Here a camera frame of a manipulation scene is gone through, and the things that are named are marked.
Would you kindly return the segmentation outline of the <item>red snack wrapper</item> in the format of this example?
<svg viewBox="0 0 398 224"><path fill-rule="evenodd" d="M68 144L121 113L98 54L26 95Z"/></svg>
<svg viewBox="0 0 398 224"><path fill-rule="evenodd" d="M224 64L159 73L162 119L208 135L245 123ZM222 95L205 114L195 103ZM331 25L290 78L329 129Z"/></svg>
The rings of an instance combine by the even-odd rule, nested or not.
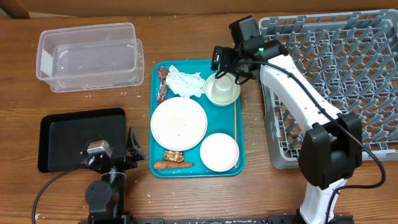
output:
<svg viewBox="0 0 398 224"><path fill-rule="evenodd" d="M167 75L169 74L169 71L162 65L158 70L157 73L160 78L160 86L159 86L159 91L157 95L157 104L161 104L167 99Z"/></svg>

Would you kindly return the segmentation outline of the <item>white tissue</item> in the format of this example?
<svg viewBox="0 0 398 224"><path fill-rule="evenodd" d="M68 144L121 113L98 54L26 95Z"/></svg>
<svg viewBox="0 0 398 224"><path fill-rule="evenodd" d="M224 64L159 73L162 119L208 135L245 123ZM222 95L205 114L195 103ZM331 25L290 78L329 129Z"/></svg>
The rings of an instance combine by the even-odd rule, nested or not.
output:
<svg viewBox="0 0 398 224"><path fill-rule="evenodd" d="M200 74L200 72L183 73L174 65L171 65L166 77L166 84L176 95L186 98L191 96L200 98L205 92L205 80Z"/></svg>

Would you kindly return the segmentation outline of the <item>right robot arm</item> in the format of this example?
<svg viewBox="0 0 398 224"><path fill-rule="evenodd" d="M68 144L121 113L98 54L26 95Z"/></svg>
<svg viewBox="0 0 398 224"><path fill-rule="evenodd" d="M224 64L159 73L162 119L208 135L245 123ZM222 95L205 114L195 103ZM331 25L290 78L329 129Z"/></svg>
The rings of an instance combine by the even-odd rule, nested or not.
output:
<svg viewBox="0 0 398 224"><path fill-rule="evenodd" d="M343 114L312 87L278 40L265 41L252 16L229 25L236 50L235 74L255 78L283 102L304 133L298 166L307 180L294 223L353 223L335 216L339 191L362 164L361 122Z"/></svg>

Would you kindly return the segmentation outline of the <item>pink white bowl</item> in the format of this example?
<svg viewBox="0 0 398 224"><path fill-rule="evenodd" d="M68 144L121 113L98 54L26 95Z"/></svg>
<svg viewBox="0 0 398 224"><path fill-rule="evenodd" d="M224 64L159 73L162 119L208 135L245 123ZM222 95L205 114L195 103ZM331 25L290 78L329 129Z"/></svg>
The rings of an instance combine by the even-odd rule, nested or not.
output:
<svg viewBox="0 0 398 224"><path fill-rule="evenodd" d="M214 133L203 140L200 146L200 158L210 170L225 172L237 164L239 146L231 136Z"/></svg>

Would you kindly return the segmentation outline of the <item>white cup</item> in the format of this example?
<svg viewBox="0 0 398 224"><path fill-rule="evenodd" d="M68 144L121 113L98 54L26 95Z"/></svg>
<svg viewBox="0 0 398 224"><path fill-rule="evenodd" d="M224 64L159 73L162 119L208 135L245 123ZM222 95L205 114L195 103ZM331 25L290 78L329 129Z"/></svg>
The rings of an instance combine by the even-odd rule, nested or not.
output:
<svg viewBox="0 0 398 224"><path fill-rule="evenodd" d="M215 101L229 101L232 92L233 84L232 80L229 77L223 76L221 78L215 79L215 82L211 89L211 95Z"/></svg>

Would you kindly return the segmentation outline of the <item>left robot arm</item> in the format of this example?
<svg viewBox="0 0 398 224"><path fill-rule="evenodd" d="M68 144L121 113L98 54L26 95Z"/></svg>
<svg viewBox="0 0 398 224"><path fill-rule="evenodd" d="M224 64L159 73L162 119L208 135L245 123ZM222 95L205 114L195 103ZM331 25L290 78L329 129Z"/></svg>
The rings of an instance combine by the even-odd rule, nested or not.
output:
<svg viewBox="0 0 398 224"><path fill-rule="evenodd" d="M101 174L99 181L91 183L85 192L89 206L88 223L137 223L130 212L124 210L126 195L126 171L135 169L144 160L144 153L129 129L125 156L112 158L113 148L105 141L89 144L80 164Z"/></svg>

